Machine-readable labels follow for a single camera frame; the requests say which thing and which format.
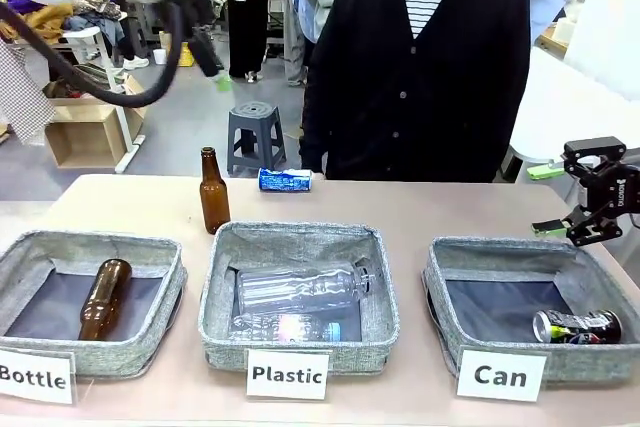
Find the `brown glass bottle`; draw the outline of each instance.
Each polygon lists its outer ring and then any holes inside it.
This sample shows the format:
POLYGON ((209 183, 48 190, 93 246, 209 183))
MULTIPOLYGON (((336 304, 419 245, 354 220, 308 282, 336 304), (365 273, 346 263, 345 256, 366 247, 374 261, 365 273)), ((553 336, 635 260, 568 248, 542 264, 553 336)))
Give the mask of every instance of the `brown glass bottle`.
POLYGON ((100 266, 80 312, 78 340, 106 340, 118 323, 129 280, 129 262, 109 259, 100 266))
POLYGON ((200 183, 200 200, 204 226, 207 232, 215 234, 222 224, 231 220, 229 213, 229 197, 227 184, 222 180, 216 151, 212 147, 204 147, 202 155, 202 182, 200 183))

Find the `black cable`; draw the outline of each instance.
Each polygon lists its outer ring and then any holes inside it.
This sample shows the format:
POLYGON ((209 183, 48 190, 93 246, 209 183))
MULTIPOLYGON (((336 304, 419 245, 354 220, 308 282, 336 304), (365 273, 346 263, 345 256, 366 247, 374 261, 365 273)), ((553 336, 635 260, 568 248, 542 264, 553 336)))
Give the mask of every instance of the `black cable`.
POLYGON ((29 42, 35 50, 47 59, 49 65, 56 69, 71 85, 109 104, 130 108, 144 107, 162 97, 167 90, 169 90, 169 86, 178 70, 178 61, 180 60, 180 50, 184 36, 182 13, 180 7, 174 3, 169 3, 168 11, 170 14, 168 20, 169 32, 171 33, 171 50, 167 57, 167 65, 162 70, 162 74, 160 74, 156 83, 150 89, 140 94, 125 95, 104 90, 90 81, 80 73, 80 71, 74 69, 58 52, 49 47, 7 4, 0 2, 0 19, 6 21, 13 27, 18 35, 29 42))

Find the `gray pants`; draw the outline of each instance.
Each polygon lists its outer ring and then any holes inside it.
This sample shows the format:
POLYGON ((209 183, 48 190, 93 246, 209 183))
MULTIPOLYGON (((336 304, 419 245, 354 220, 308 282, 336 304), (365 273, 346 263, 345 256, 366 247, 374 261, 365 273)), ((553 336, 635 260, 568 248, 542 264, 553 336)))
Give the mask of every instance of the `gray pants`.
POLYGON ((300 85, 305 78, 304 34, 292 0, 284 0, 284 73, 289 85, 300 85))

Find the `black cardigan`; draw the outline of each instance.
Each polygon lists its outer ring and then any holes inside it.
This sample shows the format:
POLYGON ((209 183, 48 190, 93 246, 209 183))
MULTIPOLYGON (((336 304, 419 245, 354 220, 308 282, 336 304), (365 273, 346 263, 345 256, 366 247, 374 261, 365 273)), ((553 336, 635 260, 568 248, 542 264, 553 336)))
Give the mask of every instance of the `black cardigan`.
POLYGON ((309 68, 303 168, 329 179, 491 182, 524 93, 529 0, 335 0, 309 68))

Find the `bottle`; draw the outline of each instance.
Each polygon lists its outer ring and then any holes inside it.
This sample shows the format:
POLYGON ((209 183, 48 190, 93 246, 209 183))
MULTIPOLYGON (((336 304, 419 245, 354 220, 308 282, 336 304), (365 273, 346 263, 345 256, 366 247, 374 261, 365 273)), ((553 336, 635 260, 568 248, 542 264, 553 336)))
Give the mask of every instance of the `bottle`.
POLYGON ((118 323, 129 280, 129 262, 121 259, 103 262, 80 311, 78 340, 106 340, 118 323))
POLYGON ((338 267, 268 273, 240 271, 240 313, 309 313, 348 307, 370 292, 373 275, 369 270, 338 267))
POLYGON ((207 232, 215 234, 222 224, 231 220, 229 213, 229 197, 227 184, 222 180, 216 151, 213 147, 202 149, 202 182, 200 183, 200 200, 207 232))
POLYGON ((263 342, 339 342, 340 324, 304 314, 244 314, 233 319, 229 338, 263 342))

